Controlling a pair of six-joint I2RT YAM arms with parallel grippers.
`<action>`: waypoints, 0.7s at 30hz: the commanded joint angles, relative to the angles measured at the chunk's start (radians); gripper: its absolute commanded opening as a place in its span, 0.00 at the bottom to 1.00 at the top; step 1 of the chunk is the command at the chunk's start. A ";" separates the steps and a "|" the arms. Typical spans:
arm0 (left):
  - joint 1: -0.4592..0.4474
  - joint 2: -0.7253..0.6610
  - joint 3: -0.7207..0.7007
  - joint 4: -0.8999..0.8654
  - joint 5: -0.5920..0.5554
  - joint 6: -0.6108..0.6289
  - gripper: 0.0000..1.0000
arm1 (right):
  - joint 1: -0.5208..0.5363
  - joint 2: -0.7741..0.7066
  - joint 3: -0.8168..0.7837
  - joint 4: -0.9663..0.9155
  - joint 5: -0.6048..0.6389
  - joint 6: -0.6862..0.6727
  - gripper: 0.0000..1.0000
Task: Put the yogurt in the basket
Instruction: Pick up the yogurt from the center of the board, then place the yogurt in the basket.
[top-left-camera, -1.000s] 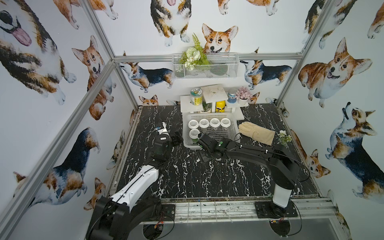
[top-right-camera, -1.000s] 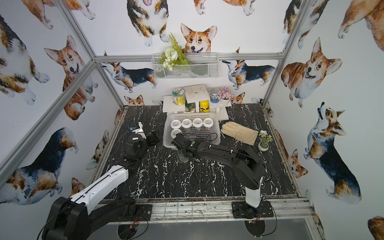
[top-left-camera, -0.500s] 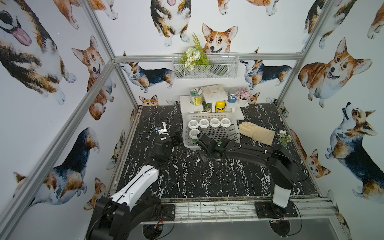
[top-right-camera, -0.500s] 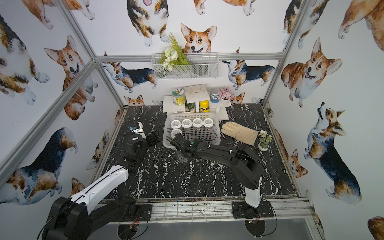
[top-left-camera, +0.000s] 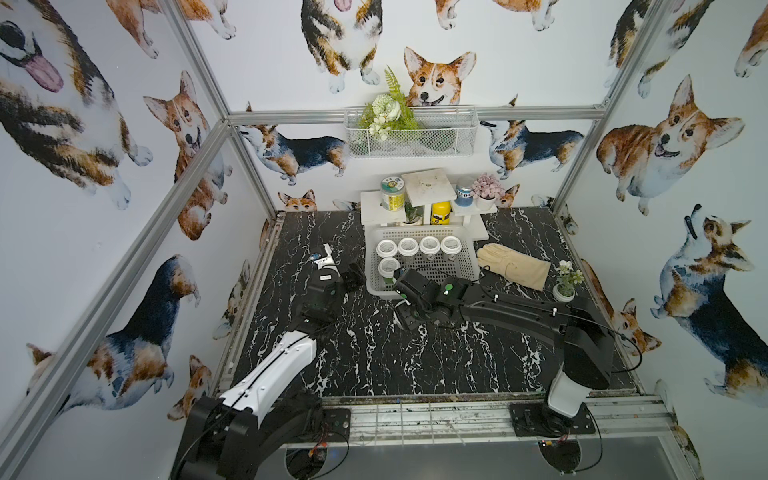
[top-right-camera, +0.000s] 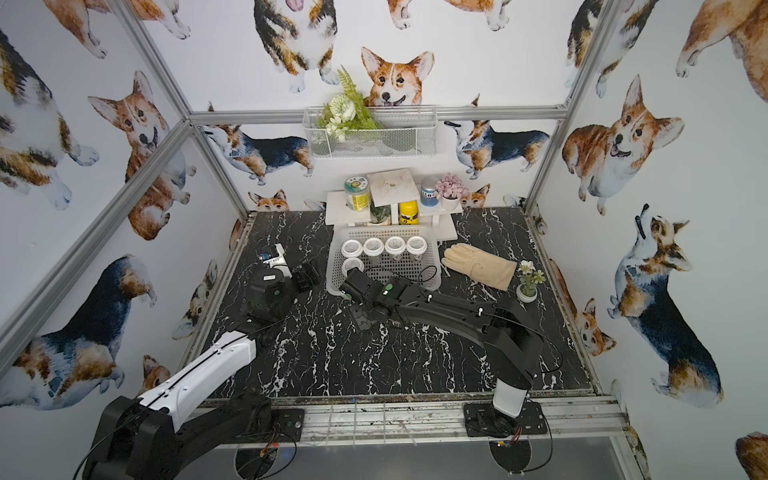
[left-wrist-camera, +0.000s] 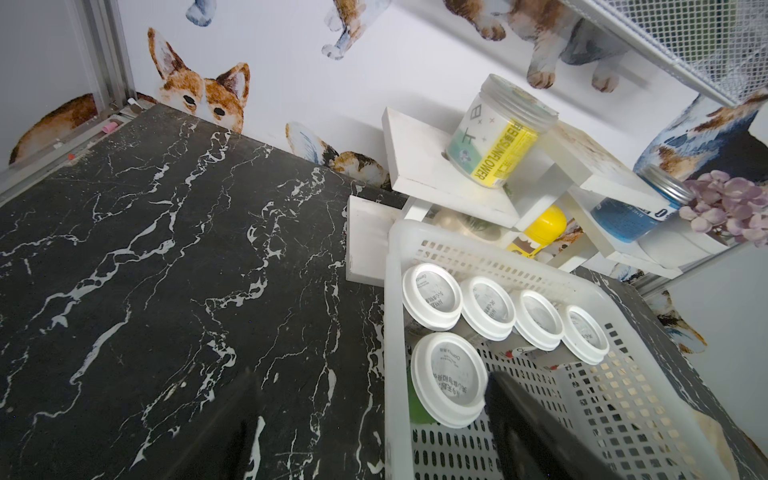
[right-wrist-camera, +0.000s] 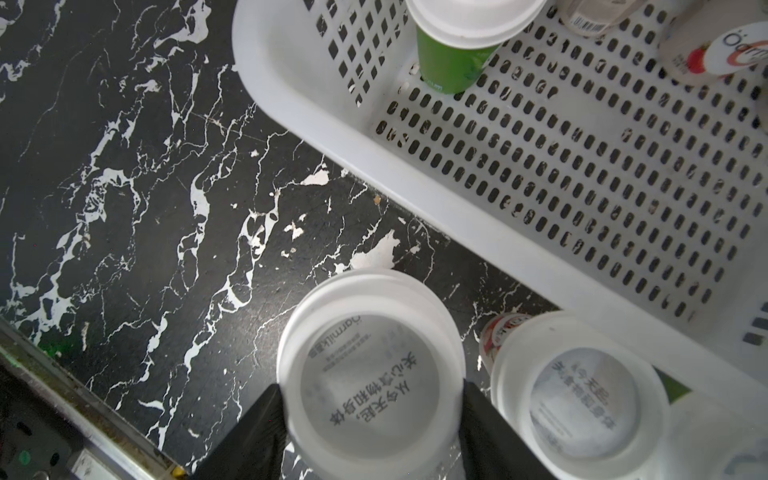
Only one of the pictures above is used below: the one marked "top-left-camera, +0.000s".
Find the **yogurt cup front row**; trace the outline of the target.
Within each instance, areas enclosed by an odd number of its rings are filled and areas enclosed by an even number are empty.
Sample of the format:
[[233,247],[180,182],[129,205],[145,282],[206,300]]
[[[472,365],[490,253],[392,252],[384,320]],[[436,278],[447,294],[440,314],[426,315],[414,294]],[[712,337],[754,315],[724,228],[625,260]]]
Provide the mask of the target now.
[[394,285],[396,273],[401,269],[400,262],[395,257],[382,258],[378,264],[378,273],[385,285]]
[[434,236],[425,236],[419,242],[419,250],[425,261],[433,261],[441,252],[441,241]]
[[412,237],[402,238],[398,242],[398,253],[403,258],[412,258],[420,252],[419,242]]
[[453,261],[461,253],[463,244],[458,237],[449,235],[441,240],[440,247],[444,258]]

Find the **yogurt cup row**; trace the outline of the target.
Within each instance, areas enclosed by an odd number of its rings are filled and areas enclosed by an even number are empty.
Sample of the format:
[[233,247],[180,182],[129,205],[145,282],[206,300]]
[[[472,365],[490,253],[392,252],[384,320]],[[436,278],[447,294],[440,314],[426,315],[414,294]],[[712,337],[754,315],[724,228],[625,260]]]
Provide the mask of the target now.
[[383,239],[376,245],[376,254],[382,258],[394,258],[398,254],[398,244],[390,239]]
[[425,236],[419,242],[419,250],[425,261],[433,261],[441,252],[441,241],[434,236]]
[[412,258],[420,252],[419,242],[412,237],[402,238],[398,242],[398,253],[403,258]]
[[378,273],[385,285],[394,285],[396,273],[401,269],[400,262],[395,257],[382,258],[378,264]]
[[449,235],[441,240],[440,247],[444,258],[453,261],[461,253],[463,244],[458,237]]

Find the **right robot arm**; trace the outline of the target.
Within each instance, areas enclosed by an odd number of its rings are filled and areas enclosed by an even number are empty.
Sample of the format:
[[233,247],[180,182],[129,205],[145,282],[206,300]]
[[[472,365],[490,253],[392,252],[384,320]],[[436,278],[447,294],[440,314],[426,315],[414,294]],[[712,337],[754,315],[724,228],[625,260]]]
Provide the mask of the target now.
[[550,381],[544,414],[573,420],[593,391],[611,384],[617,332],[588,306],[526,299],[494,291],[478,281],[448,277],[439,283],[415,269],[394,273],[401,325],[482,323],[531,336],[550,345],[560,361]]

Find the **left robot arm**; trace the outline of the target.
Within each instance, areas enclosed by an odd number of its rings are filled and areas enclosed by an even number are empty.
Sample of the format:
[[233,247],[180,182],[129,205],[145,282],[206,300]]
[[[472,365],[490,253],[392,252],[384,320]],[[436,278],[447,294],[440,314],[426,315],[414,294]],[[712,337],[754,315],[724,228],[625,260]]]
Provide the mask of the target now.
[[342,314],[348,293],[365,282],[360,264],[319,262],[280,342],[239,383],[192,407],[171,469],[173,479],[253,479],[284,444],[326,447],[344,428],[328,420],[310,392],[284,392],[311,365]]

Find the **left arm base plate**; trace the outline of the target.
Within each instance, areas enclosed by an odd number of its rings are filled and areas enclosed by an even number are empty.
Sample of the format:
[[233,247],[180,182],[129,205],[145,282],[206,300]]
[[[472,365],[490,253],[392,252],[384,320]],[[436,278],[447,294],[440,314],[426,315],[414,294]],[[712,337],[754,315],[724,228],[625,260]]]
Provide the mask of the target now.
[[342,443],[350,437],[352,411],[349,408],[324,408],[317,412],[303,430],[293,434],[286,444]]

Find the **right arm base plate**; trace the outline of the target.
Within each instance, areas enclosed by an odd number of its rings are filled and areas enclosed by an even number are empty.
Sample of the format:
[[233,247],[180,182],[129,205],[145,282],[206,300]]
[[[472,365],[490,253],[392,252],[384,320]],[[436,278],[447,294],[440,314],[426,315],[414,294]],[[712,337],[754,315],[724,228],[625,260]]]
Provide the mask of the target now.
[[557,413],[543,402],[511,403],[509,413],[517,437],[554,439],[597,432],[593,417],[584,403],[574,417]]

